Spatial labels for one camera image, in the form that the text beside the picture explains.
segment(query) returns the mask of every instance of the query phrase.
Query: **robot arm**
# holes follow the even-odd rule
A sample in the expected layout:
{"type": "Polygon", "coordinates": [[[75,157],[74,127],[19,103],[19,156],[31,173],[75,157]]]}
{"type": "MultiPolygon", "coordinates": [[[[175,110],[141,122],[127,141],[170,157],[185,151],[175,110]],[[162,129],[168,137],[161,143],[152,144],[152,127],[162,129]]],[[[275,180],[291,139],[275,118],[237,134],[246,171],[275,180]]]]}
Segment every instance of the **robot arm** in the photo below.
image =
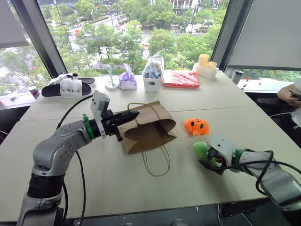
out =
{"type": "MultiPolygon", "coordinates": [[[[202,146],[199,162],[207,169],[220,175],[225,168],[233,172],[245,172],[257,179],[263,172],[265,163],[249,164],[242,167],[231,166],[251,161],[267,161],[269,152],[255,152],[250,149],[239,149],[235,144],[221,134],[214,136],[210,143],[202,146]]],[[[281,169],[278,164],[271,163],[264,173],[260,185],[265,194],[280,208],[281,211],[294,211],[301,209],[301,185],[288,172],[281,169]]]]}
{"type": "Polygon", "coordinates": [[[118,127],[136,118],[138,111],[113,114],[107,110],[107,95],[94,92],[91,110],[95,119],[66,124],[48,139],[37,145],[33,152],[34,166],[29,188],[24,196],[18,226],[59,224],[58,205],[62,197],[62,185],[71,158],[77,150],[97,137],[116,135],[122,140],[118,127]]]}

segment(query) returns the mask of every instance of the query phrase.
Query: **smartphone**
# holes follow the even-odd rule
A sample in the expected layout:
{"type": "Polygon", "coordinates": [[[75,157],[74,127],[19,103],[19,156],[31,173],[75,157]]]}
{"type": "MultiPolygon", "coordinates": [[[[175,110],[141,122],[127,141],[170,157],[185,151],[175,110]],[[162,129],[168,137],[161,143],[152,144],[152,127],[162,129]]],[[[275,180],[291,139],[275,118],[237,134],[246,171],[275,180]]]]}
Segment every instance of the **smartphone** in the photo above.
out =
{"type": "Polygon", "coordinates": [[[301,92],[298,92],[296,90],[293,89],[289,89],[288,91],[291,92],[292,97],[298,98],[298,100],[301,100],[301,92]]]}

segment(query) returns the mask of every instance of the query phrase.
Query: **person's hand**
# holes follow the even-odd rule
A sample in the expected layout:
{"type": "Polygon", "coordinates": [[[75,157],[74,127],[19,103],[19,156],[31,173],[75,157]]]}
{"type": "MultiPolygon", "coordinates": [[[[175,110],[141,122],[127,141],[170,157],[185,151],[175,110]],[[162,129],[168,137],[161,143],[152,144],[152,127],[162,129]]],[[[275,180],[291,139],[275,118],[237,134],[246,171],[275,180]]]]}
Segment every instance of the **person's hand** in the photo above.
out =
{"type": "Polygon", "coordinates": [[[293,107],[301,107],[301,101],[293,97],[292,94],[288,95],[285,101],[293,107]]]}

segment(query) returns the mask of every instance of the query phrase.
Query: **red marker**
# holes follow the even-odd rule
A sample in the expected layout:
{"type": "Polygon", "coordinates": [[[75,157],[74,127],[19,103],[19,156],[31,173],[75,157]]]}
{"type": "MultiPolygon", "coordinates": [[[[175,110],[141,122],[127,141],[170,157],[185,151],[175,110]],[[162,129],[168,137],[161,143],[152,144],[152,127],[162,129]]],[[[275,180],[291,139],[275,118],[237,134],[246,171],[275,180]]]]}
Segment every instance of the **red marker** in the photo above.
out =
{"type": "Polygon", "coordinates": [[[243,86],[242,88],[240,88],[241,90],[244,90],[244,89],[245,89],[246,84],[248,83],[249,80],[250,80],[250,77],[248,77],[248,78],[246,79],[246,82],[245,82],[244,86],[243,86]]]}

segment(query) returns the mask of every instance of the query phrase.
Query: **windowsill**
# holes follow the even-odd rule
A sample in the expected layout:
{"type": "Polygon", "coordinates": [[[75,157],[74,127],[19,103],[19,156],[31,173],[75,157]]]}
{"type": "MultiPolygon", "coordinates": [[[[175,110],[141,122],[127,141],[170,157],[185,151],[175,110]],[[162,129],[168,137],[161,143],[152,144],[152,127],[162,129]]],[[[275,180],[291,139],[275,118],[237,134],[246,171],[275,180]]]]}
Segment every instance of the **windowsill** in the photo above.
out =
{"type": "MultiPolygon", "coordinates": [[[[242,88],[246,83],[245,79],[241,79],[238,87],[242,88]]],[[[244,92],[246,93],[278,93],[281,88],[293,84],[289,81],[274,81],[274,80],[249,80],[244,92]]]]}
{"type": "Polygon", "coordinates": [[[4,106],[0,106],[0,110],[17,108],[17,107],[25,107],[31,106],[35,101],[35,98],[32,96],[30,92],[17,94],[15,98],[11,99],[9,96],[0,97],[0,101],[4,104],[4,106]]]}

